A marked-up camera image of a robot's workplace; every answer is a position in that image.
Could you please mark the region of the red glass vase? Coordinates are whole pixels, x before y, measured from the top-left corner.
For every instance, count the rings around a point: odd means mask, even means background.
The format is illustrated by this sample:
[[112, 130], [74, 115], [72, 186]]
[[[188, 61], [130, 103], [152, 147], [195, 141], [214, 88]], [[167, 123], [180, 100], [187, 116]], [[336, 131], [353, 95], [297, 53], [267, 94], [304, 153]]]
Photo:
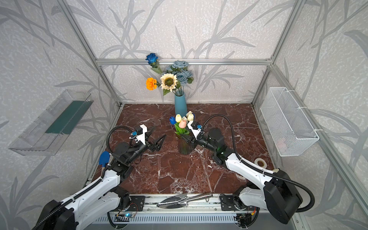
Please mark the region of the red glass vase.
[[176, 131], [175, 135], [177, 137], [177, 141], [178, 141], [178, 151], [180, 154], [183, 155], [189, 155], [192, 151], [193, 151], [193, 146], [191, 146], [190, 144], [188, 144], [183, 137], [181, 136], [181, 134]]

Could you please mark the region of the pink tulip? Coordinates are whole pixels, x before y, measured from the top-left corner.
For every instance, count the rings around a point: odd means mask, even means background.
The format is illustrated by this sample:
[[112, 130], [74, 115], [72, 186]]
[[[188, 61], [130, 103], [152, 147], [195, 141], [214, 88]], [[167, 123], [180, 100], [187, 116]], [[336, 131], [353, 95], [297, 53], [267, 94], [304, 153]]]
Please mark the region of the pink tulip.
[[186, 120], [182, 120], [180, 123], [179, 123], [179, 133], [180, 134], [185, 134], [186, 133]]

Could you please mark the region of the pale yellow tulip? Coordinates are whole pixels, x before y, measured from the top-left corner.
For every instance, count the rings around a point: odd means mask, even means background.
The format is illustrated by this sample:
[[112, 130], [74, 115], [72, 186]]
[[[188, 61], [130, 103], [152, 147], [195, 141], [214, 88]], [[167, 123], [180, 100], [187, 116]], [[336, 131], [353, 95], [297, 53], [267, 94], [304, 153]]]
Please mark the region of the pale yellow tulip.
[[190, 122], [190, 121], [194, 121], [194, 114], [193, 113], [190, 113], [190, 114], [187, 114], [187, 120]]

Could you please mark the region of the teal cylindrical vase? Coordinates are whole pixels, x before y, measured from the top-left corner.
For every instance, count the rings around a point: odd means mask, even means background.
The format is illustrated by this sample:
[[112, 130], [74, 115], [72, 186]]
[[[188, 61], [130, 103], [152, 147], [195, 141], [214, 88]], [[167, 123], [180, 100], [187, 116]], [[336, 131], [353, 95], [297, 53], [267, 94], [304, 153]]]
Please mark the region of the teal cylindrical vase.
[[175, 113], [179, 114], [181, 117], [185, 117], [188, 110], [186, 105], [186, 96], [181, 95], [174, 97], [174, 107], [175, 107]]

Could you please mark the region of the orange marigold flower stem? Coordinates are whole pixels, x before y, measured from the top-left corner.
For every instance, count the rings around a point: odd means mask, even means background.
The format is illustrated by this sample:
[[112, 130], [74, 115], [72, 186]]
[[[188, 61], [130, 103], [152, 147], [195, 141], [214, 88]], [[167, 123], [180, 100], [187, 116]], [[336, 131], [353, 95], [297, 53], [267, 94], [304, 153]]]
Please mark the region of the orange marigold flower stem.
[[148, 78], [146, 80], [146, 88], [149, 91], [153, 91], [155, 89], [157, 89], [158, 87], [160, 87], [161, 84], [157, 82], [157, 80], [155, 78]]

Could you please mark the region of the beige sunflower stem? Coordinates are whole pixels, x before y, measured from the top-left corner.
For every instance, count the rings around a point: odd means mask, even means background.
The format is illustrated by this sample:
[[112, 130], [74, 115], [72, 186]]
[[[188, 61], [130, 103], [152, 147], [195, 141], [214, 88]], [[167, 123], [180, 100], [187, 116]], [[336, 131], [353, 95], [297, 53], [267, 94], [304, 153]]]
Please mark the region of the beige sunflower stem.
[[168, 93], [174, 93], [177, 89], [181, 87], [180, 81], [177, 79], [177, 76], [171, 73], [164, 74], [160, 77], [161, 80], [161, 89], [163, 91], [163, 95], [167, 95]]

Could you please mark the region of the light blue rose bouquet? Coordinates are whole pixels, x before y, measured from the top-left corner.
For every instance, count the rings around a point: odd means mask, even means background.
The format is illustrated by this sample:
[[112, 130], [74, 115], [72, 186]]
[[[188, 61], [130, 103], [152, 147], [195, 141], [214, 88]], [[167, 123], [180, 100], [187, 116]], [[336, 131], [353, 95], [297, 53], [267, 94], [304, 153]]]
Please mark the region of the light blue rose bouquet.
[[184, 87], [187, 84], [191, 84], [194, 80], [193, 73], [189, 70], [188, 62], [183, 60], [177, 60], [172, 65], [166, 67], [163, 71], [163, 75], [165, 74], [176, 75], [177, 84], [175, 89], [172, 89], [176, 96], [183, 96]]

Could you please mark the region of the dark blue rose stem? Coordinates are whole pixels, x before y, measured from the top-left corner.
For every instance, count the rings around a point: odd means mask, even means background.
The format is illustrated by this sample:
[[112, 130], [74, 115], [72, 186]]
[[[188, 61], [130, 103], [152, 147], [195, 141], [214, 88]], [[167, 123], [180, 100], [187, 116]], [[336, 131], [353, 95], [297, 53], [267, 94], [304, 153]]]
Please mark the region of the dark blue rose stem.
[[152, 71], [154, 71], [157, 74], [163, 73], [163, 71], [161, 70], [158, 64], [158, 56], [155, 53], [150, 53], [149, 55], [147, 55], [145, 60], [151, 66]]

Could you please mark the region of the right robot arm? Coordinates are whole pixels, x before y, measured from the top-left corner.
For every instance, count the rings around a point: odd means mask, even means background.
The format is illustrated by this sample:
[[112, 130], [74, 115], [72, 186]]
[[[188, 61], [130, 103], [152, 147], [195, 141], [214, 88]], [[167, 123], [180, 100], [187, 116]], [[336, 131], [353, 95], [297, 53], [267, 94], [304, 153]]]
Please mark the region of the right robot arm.
[[212, 160], [219, 166], [235, 172], [254, 187], [243, 187], [236, 196], [245, 206], [268, 210], [280, 223], [287, 224], [295, 213], [309, 211], [315, 204], [312, 191], [290, 179], [282, 170], [267, 170], [243, 158], [236, 148], [225, 144], [225, 138], [218, 128], [205, 133], [204, 126], [193, 120], [179, 123], [184, 131], [180, 136], [195, 148], [201, 146], [213, 152]]

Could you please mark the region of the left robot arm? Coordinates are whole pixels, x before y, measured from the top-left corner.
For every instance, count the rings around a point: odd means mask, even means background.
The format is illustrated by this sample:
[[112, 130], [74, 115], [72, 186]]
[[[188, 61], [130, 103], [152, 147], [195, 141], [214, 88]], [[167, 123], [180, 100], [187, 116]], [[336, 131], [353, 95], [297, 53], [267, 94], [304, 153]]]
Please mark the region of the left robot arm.
[[[130, 133], [129, 142], [110, 147], [110, 138], [117, 129]], [[148, 129], [140, 125], [135, 129], [116, 126], [106, 138], [106, 147], [113, 157], [103, 165], [102, 174], [79, 192], [63, 199], [47, 203], [34, 226], [35, 230], [83, 230], [103, 214], [122, 207], [129, 201], [129, 194], [119, 185], [129, 177], [134, 167], [132, 163], [147, 150], [159, 151], [166, 135], [151, 142], [149, 140], [155, 128]]]

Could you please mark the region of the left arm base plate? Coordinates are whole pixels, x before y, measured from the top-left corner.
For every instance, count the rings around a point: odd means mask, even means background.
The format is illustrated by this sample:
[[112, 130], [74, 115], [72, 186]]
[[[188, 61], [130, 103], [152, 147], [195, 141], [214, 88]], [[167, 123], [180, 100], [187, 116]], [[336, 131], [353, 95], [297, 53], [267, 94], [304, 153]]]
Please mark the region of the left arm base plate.
[[143, 211], [145, 198], [143, 195], [124, 196], [120, 200], [119, 209], [122, 211], [141, 212]]

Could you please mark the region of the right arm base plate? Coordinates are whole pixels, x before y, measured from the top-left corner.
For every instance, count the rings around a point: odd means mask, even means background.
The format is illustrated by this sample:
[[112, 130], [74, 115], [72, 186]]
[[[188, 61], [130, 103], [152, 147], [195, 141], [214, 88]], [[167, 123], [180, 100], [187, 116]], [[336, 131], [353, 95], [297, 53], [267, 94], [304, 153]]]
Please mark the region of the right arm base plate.
[[258, 211], [259, 208], [254, 206], [246, 206], [236, 195], [219, 195], [220, 206], [222, 211]]

